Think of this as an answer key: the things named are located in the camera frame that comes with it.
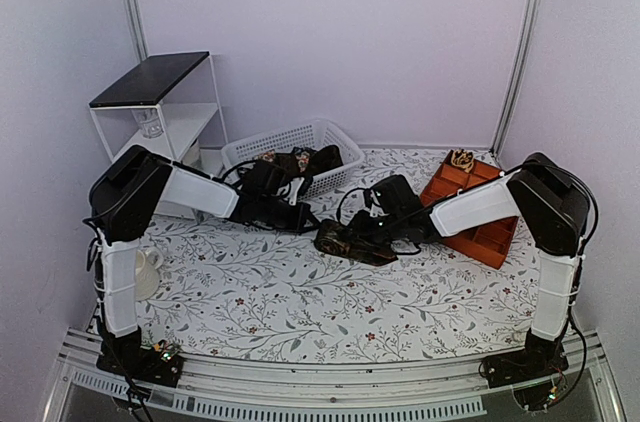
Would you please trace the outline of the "green brown patterned tie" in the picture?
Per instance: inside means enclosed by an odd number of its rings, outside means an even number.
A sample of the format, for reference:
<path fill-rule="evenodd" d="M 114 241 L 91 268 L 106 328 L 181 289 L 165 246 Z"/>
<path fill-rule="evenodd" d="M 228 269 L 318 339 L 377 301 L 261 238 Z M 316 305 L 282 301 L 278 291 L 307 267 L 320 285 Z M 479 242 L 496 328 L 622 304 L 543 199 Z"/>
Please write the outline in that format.
<path fill-rule="evenodd" d="M 390 246 L 366 241 L 347 226 L 330 219 L 321 222 L 313 244 L 324 254 L 376 267 L 398 259 Z"/>

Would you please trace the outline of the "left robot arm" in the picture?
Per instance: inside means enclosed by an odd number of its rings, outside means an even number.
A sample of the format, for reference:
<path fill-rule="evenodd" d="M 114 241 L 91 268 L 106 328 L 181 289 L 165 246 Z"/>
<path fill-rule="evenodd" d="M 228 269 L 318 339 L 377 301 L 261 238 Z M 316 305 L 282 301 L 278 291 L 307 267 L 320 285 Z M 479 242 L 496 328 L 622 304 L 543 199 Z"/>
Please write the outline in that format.
<path fill-rule="evenodd" d="M 281 173 L 277 166 L 255 160 L 240 185 L 230 185 L 177 161 L 135 145 L 115 161 L 89 193 L 91 215 L 85 224 L 96 234 L 100 258 L 95 263 L 101 300 L 104 340 L 111 343 L 111 361 L 128 376 L 148 368 L 148 354 L 139 347 L 141 329 L 135 308 L 135 263 L 161 205 L 175 205 L 218 219 L 222 234 L 213 226 L 169 231 L 164 246 L 179 245 L 187 255 L 200 257 L 207 271 L 200 284 L 206 289 L 223 285 L 215 294 L 213 316 L 221 329 L 205 323 L 205 345 L 218 356 L 250 358 L 297 348 L 305 337 L 318 332 L 306 321 L 301 329 L 279 332 L 270 322 L 283 298 L 256 296 L 256 282 L 270 281 L 274 270 L 261 247 L 286 250 L 298 234 L 319 229 L 309 204 L 293 195 L 281 196 L 270 184 Z"/>

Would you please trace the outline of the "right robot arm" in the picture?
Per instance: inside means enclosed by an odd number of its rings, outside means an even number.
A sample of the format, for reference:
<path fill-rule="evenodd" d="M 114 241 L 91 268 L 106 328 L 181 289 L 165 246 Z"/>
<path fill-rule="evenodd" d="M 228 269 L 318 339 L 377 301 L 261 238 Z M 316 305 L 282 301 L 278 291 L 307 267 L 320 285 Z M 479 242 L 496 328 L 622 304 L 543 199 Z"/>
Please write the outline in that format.
<path fill-rule="evenodd" d="M 353 237 L 370 250 L 399 239 L 416 245 L 470 236 L 478 247 L 507 250 L 512 235 L 503 224 L 521 222 L 534 242 L 540 266 L 537 307 L 517 357 L 517 369 L 537 378 L 552 366 L 570 323 L 586 247 L 600 210 L 590 188 L 575 174 L 535 152 L 509 170 L 473 155 L 450 151 L 422 194 L 401 175 L 366 189 L 366 208 L 349 222 Z"/>

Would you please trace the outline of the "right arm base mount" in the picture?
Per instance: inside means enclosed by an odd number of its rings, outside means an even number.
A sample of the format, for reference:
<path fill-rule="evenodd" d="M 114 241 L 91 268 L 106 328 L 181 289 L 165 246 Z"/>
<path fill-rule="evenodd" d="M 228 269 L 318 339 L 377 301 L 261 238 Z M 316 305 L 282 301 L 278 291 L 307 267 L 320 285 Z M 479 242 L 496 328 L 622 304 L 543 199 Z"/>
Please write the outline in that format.
<path fill-rule="evenodd" d="M 561 342 L 527 342 L 520 350 L 484 357 L 478 367 L 479 375 L 490 388 L 504 387 L 538 378 L 548 377 L 544 384 L 513 391 L 516 403 L 527 412 L 546 412 L 558 406 L 575 390 L 586 368 L 588 349 L 581 338 L 582 357 L 576 379 L 569 383 L 564 371 L 568 358 Z"/>

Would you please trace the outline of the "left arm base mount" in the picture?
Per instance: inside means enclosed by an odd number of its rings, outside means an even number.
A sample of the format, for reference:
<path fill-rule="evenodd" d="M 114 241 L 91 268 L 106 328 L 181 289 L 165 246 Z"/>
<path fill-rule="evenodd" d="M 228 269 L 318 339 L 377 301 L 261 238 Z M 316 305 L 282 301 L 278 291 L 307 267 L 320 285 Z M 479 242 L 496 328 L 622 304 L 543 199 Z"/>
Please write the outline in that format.
<path fill-rule="evenodd" d="M 143 348 L 139 342 L 125 339 L 102 341 L 96 367 L 127 380 L 176 388 L 184 359 L 178 353 Z"/>

